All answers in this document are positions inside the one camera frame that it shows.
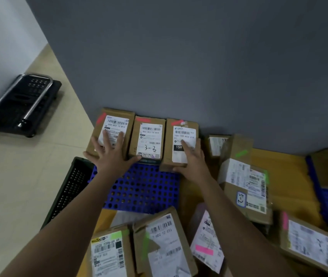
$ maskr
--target pink tape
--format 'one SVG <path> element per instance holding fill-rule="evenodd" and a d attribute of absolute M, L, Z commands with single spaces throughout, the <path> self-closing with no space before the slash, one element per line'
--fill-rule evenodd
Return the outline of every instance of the pink tape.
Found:
<path fill-rule="evenodd" d="M 136 117 L 137 121 L 141 121 L 142 123 L 150 123 L 151 120 L 149 118 L 144 118 L 144 117 Z"/>
<path fill-rule="evenodd" d="M 284 230 L 289 229 L 289 216 L 287 215 L 286 212 L 283 212 L 282 214 L 282 228 Z"/>
<path fill-rule="evenodd" d="M 200 246 L 198 244 L 195 245 L 195 250 L 204 254 L 208 254 L 210 256 L 214 254 L 214 251 L 212 249 Z"/>
<path fill-rule="evenodd" d="M 104 121 L 105 117 L 106 117 L 106 113 L 102 113 L 102 115 L 99 116 L 99 118 L 97 119 L 96 124 L 102 123 Z"/>
<path fill-rule="evenodd" d="M 181 124 L 182 122 L 184 122 L 184 120 L 173 121 L 173 122 L 171 123 L 171 125 L 172 125 L 172 126 L 173 126 L 173 125 L 179 125 L 179 124 Z"/>

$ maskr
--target gray partition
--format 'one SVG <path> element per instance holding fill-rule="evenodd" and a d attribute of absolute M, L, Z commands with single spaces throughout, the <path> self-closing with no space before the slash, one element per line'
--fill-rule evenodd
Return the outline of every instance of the gray partition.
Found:
<path fill-rule="evenodd" d="M 328 147 L 328 0 L 27 0 L 88 116 L 102 107 Z"/>

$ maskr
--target finger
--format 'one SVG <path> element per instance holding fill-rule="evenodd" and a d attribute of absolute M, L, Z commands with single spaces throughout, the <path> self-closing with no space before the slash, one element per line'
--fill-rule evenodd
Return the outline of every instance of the finger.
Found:
<path fill-rule="evenodd" d="M 98 143 L 97 138 L 92 136 L 91 142 L 93 144 L 93 147 L 95 148 L 95 151 L 99 155 L 99 157 L 102 157 L 104 154 L 104 149 L 101 147 L 101 145 Z"/>
<path fill-rule="evenodd" d="M 83 152 L 83 155 L 85 158 L 87 158 L 89 161 L 91 161 L 93 164 L 96 165 L 97 161 L 98 161 L 98 158 L 96 156 L 93 156 L 92 154 L 84 151 Z"/>
<path fill-rule="evenodd" d="M 111 143 L 109 139 L 109 133 L 107 132 L 106 129 L 102 132 L 102 136 L 104 138 L 103 140 L 104 140 L 105 151 L 109 152 L 111 150 Z"/>
<path fill-rule="evenodd" d="M 127 160 L 126 163 L 129 167 L 131 167 L 133 164 L 138 162 L 141 158 L 142 158 L 142 156 L 136 155 L 135 157 L 132 157 L 129 160 Z"/>
<path fill-rule="evenodd" d="M 196 139 L 196 145 L 195 145 L 195 154 L 200 156 L 201 155 L 201 139 Z"/>
<path fill-rule="evenodd" d="M 123 140 L 124 140 L 124 134 L 123 134 L 122 131 L 120 131 L 119 134 L 118 134 L 117 142 L 115 144 L 115 149 L 122 149 L 122 147 L 123 147 Z"/>
<path fill-rule="evenodd" d="M 191 154 L 191 149 L 189 148 L 189 146 L 186 144 L 184 140 L 181 140 L 181 144 L 186 156 L 189 156 Z"/>
<path fill-rule="evenodd" d="M 184 171 L 185 171 L 184 167 L 174 167 L 173 168 L 173 172 L 181 173 L 182 175 L 183 175 Z"/>

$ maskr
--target person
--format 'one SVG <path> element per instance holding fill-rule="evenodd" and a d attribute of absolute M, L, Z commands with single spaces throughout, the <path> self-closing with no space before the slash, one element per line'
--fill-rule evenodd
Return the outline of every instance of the person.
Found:
<path fill-rule="evenodd" d="M 118 135 L 115 149 L 110 144 L 106 130 L 103 132 L 104 149 L 96 138 L 91 140 L 98 157 L 87 152 L 83 154 L 96 165 L 97 175 L 55 219 L 32 238 L 6 266 L 0 277 L 72 277 L 78 273 L 111 186 L 141 159 L 141 156 L 135 156 L 124 160 L 122 132 Z M 182 145 L 188 165 L 185 168 L 176 167 L 174 171 L 199 186 L 233 276 L 295 276 L 285 259 L 241 214 L 212 178 L 200 148 L 200 139 L 194 150 L 184 141 Z"/>

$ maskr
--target tiled floor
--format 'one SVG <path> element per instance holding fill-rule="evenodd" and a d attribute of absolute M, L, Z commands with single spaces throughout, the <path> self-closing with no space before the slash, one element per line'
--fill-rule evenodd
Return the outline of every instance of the tiled floor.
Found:
<path fill-rule="evenodd" d="M 63 85 L 38 135 L 0 133 L 0 272 L 39 231 L 93 130 L 49 45 L 28 72 L 48 74 Z"/>

